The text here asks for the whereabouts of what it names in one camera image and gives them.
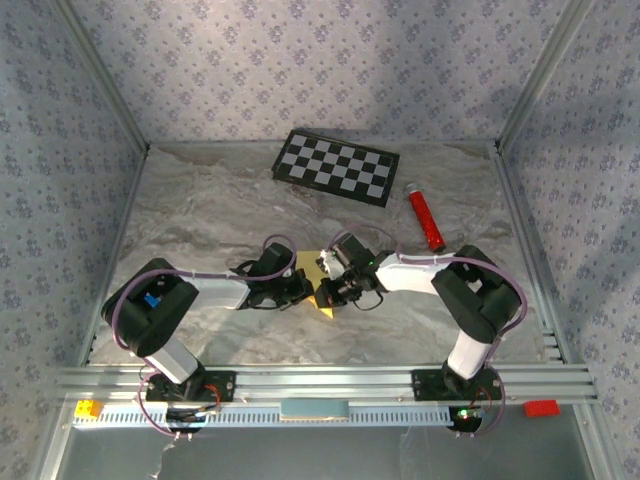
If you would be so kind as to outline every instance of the floral wallpaper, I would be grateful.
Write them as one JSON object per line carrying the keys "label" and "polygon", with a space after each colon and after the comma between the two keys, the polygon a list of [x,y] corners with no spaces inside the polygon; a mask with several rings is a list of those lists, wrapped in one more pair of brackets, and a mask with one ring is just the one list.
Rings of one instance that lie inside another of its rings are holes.
{"label": "floral wallpaper", "polygon": [[640,7],[596,2],[508,158],[629,478],[640,478],[638,139]]}
{"label": "floral wallpaper", "polygon": [[496,138],[566,0],[72,0],[151,143]]}
{"label": "floral wallpaper", "polygon": [[24,479],[139,157],[46,2],[0,19],[0,478]]}

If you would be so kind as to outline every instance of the yellow block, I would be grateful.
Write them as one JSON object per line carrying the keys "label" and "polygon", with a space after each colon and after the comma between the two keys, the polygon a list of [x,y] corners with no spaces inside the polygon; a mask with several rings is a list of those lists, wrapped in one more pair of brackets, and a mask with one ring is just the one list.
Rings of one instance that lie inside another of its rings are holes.
{"label": "yellow block", "polygon": [[76,404],[76,418],[98,418],[102,412],[102,403],[97,400],[80,400]]}
{"label": "yellow block", "polygon": [[[309,281],[313,285],[314,292],[320,286],[320,281],[323,278],[327,278],[329,276],[326,273],[324,273],[322,270],[320,270],[320,267],[318,266],[318,264],[316,264],[316,259],[318,258],[320,258],[320,251],[315,250],[315,251],[298,252],[297,260],[296,260],[296,270],[299,268],[304,269],[304,273],[307,279],[309,279]],[[311,303],[315,305],[316,308],[318,308],[315,298],[309,297],[309,300],[311,301]],[[327,317],[333,318],[333,309],[318,308],[318,310],[324,313]]]}

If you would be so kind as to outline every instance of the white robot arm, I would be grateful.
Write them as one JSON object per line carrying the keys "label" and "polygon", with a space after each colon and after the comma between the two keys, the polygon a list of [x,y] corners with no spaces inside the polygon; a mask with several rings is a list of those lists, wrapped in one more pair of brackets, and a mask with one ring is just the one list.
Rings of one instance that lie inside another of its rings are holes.
{"label": "white robot arm", "polygon": [[[399,256],[396,252],[374,256],[353,235],[346,234],[322,252],[318,264],[329,279],[316,292],[316,301],[318,306],[340,306],[357,301],[362,292],[370,290],[440,296],[460,327],[445,368],[454,381],[467,382],[483,367],[498,333],[513,318],[521,301],[504,278],[457,262],[465,258],[493,265],[473,246],[438,257]],[[480,286],[474,290],[472,284],[477,282]]]}
{"label": "white robot arm", "polygon": [[[296,305],[313,295],[313,286],[303,270],[292,266],[293,255],[274,242],[258,260],[202,276],[176,270],[165,259],[156,258],[106,301],[102,317],[114,328],[116,343],[120,340],[173,384],[183,385],[185,397],[189,397],[190,391],[201,387],[194,379],[204,369],[174,335],[184,315],[193,306],[271,310]],[[116,313],[118,303],[121,308]]]}

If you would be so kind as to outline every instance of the black and white checkerboard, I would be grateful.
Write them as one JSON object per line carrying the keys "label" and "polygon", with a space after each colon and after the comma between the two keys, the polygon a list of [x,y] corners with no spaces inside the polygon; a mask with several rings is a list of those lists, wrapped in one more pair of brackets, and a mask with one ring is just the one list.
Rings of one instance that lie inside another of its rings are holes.
{"label": "black and white checkerboard", "polygon": [[292,130],[273,178],[384,207],[400,156]]}

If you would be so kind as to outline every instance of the red tube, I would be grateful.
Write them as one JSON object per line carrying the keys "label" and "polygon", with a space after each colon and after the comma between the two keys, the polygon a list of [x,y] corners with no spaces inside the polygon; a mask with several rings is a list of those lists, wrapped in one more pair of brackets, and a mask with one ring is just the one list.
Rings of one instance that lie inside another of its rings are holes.
{"label": "red tube", "polygon": [[418,221],[422,226],[422,230],[424,230],[424,235],[427,237],[429,249],[434,253],[440,253],[445,249],[446,245],[422,192],[420,192],[415,183],[410,183],[407,185],[405,193],[409,195],[409,201],[413,206],[413,211],[416,212]]}

